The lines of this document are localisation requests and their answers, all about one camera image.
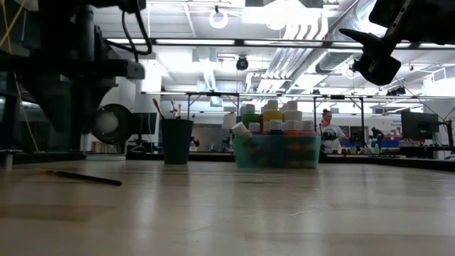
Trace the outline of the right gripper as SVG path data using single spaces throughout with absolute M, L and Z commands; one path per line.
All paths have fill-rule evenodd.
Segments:
M 392 57 L 395 46 L 403 40 L 422 43 L 427 39 L 420 28 L 419 15 L 425 0 L 377 0 L 368 17 L 369 22 L 385 27 L 383 37 L 348 28 L 338 31 L 363 45 L 363 53 L 354 62 L 354 71 L 368 82 L 382 86 L 390 84 L 402 64 Z

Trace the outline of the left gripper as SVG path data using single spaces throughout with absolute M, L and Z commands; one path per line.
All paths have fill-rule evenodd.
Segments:
M 59 133 L 72 131 L 76 83 L 86 85 L 82 90 L 80 107 L 82 134 L 90 132 L 95 113 L 104 96 L 118 86 L 115 78 L 143 80 L 146 76 L 145 67 L 141 63 L 110 58 L 105 53 L 94 56 L 78 53 L 15 55 L 14 72 L 19 74 L 20 83 Z

